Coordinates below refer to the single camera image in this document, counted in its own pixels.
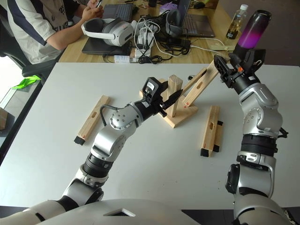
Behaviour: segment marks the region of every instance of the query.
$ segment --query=bottle cap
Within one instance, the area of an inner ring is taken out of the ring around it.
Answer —
[[[242,4],[241,6],[240,6],[240,9],[241,10],[247,10],[247,8],[248,8],[248,5],[246,5],[246,4]]]

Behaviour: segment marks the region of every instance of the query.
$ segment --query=wooden desk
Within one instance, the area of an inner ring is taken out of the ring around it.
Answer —
[[[106,4],[112,4],[116,2],[116,0],[104,0],[103,1],[105,6]],[[135,2],[135,5],[139,6],[143,3],[142,0],[138,0]],[[144,9],[142,7],[139,7],[139,11],[137,14],[133,16],[134,20],[138,20],[140,18],[140,15],[158,15],[159,14],[159,7],[160,5],[157,5],[156,8],[148,8]],[[225,35],[228,30],[228,27],[230,25],[231,19],[228,16],[228,14],[224,11],[223,7],[218,4],[217,8],[209,9],[190,9],[189,13],[191,14],[199,14],[199,15],[207,15],[211,24],[211,27],[213,28],[216,38],[226,41],[225,45],[235,45],[237,43],[238,39],[235,40],[226,40]],[[90,55],[90,54],[84,54],[81,52],[83,49],[86,41],[88,40],[87,36],[82,36],[79,40],[75,41],[74,43],[70,44],[65,52],[63,53],[62,57],[60,58],[59,62],[104,62],[102,55]],[[215,40],[207,40],[207,39],[201,39],[197,40],[193,43],[193,45],[200,46],[202,48],[209,48],[209,45],[214,45],[218,43],[218,41]],[[162,54],[156,46],[152,48],[152,54],[151,55],[161,55],[163,58],[168,58],[168,55]],[[184,55],[180,58],[173,57],[171,60],[163,61],[164,63],[211,63],[213,60],[214,53],[204,51],[198,48],[192,48],[190,53],[188,55]]]

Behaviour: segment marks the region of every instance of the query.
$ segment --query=laptop keyboard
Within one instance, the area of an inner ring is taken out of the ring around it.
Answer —
[[[119,17],[121,20],[130,21],[131,10],[132,4],[118,5],[115,18]]]
[[[189,34],[197,34],[196,24],[191,15],[187,14],[182,23],[183,33],[186,34],[187,30]]]

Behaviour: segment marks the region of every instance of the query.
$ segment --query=white t-shirt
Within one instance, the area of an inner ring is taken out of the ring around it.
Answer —
[[[27,59],[40,63],[57,58],[62,50],[46,40],[68,27],[79,4],[73,0],[8,0],[7,14],[12,32]]]

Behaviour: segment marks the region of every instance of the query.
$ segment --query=laptop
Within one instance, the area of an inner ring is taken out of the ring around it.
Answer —
[[[120,18],[123,21],[130,22],[132,17],[133,4],[107,4],[104,6],[102,19]]]
[[[132,44],[127,41],[123,46],[111,46],[102,39],[90,37],[82,49],[85,54],[93,55],[130,55]]]
[[[188,14],[188,7],[191,0],[180,0],[177,9],[180,12],[182,35],[194,37],[213,38],[215,33],[205,15]]]

